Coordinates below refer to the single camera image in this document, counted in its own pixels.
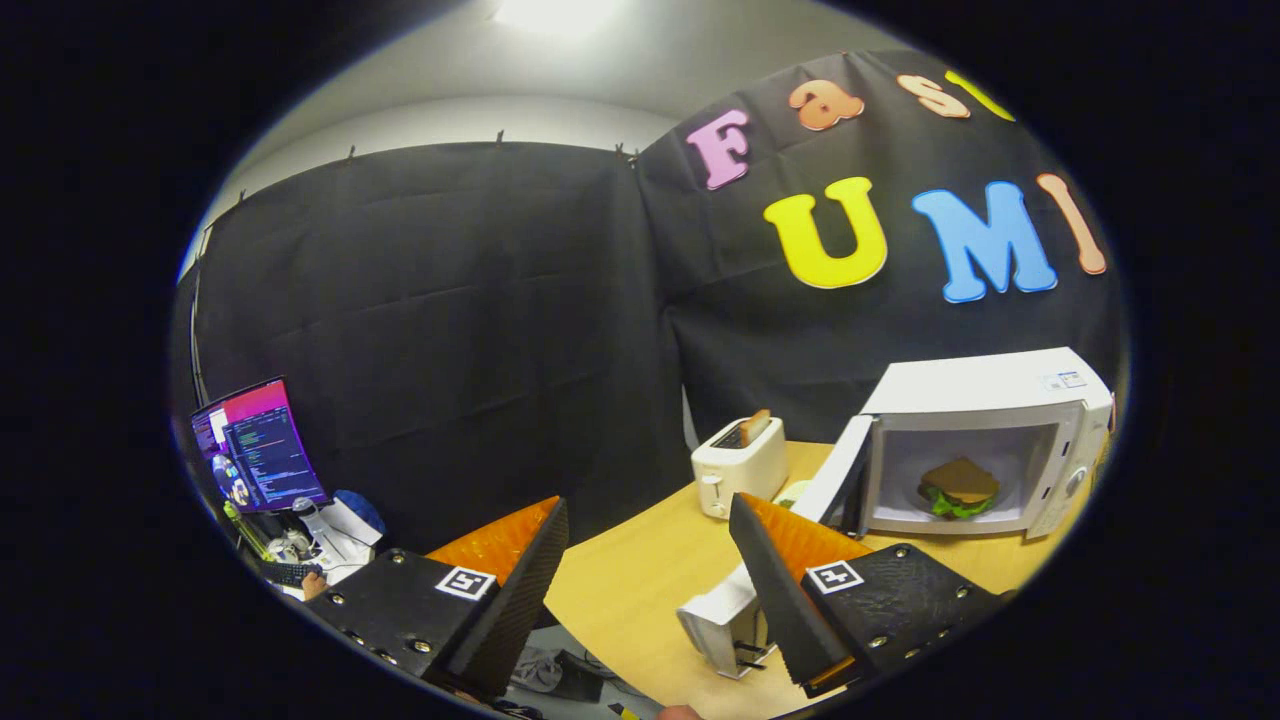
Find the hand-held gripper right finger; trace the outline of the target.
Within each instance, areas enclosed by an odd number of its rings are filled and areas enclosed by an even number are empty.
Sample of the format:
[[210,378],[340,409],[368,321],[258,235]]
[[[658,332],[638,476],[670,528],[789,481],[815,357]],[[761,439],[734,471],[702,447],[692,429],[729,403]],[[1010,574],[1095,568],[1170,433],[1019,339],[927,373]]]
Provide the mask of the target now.
[[1006,603],[913,544],[870,550],[753,495],[732,497],[730,534],[810,698],[922,664]]

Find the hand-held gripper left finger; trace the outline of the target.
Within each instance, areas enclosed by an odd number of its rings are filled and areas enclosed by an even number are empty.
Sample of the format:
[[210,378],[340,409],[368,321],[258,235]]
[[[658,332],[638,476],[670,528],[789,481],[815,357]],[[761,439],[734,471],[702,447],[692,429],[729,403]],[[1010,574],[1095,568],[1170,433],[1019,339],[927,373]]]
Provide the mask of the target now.
[[378,662],[477,701],[506,692],[570,537],[552,496],[430,553],[392,548],[306,602]]

